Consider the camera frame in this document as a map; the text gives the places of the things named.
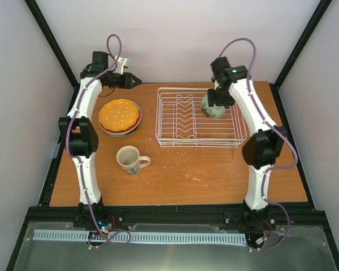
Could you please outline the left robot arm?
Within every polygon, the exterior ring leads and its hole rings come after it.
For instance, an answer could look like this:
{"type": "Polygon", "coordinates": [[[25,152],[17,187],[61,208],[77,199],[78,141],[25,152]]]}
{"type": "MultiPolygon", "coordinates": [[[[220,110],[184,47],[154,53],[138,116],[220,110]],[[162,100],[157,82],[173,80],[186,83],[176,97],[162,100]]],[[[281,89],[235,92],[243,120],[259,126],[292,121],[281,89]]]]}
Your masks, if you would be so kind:
{"type": "Polygon", "coordinates": [[[75,165],[80,186],[80,203],[97,204],[102,195],[97,184],[95,153],[99,139],[91,122],[95,103],[104,86],[131,89],[142,84],[125,72],[129,58],[95,51],[92,62],[80,73],[80,88],[72,108],[58,120],[64,148],[75,165]]]}

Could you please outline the cream dragon mug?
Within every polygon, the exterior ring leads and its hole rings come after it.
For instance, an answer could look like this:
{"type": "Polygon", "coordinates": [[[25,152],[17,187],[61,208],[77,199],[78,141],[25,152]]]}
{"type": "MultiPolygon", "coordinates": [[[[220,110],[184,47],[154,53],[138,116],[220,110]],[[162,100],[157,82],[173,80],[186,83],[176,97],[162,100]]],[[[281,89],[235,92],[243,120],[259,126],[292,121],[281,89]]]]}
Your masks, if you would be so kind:
{"type": "Polygon", "coordinates": [[[116,161],[130,176],[138,176],[141,169],[151,164],[148,156],[141,156],[134,146],[124,146],[116,154],[116,161]]]}

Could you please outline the mint green floral bowl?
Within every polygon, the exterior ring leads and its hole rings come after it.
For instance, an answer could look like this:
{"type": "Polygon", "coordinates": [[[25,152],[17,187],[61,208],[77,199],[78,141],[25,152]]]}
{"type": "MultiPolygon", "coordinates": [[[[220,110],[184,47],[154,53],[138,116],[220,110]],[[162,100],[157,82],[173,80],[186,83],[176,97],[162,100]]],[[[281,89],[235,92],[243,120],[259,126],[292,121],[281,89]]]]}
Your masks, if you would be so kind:
{"type": "Polygon", "coordinates": [[[201,111],[208,118],[219,119],[225,114],[226,110],[224,106],[214,105],[210,107],[207,94],[201,100],[201,111]]]}

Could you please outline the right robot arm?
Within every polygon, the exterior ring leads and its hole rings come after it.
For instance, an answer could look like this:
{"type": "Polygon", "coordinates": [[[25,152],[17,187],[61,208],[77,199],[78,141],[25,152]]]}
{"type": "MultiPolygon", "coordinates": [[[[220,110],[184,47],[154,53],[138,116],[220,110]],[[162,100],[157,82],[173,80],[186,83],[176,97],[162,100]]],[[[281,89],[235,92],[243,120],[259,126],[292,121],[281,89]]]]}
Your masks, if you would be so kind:
{"type": "Polygon", "coordinates": [[[286,129],[278,126],[266,112],[245,66],[233,67],[224,56],[216,58],[210,67],[214,87],[207,91],[202,109],[213,119],[223,111],[238,105],[250,132],[250,139],[242,147],[242,157],[249,166],[249,185],[245,204],[251,211],[268,206],[268,183],[276,159],[280,156],[286,129]]]}

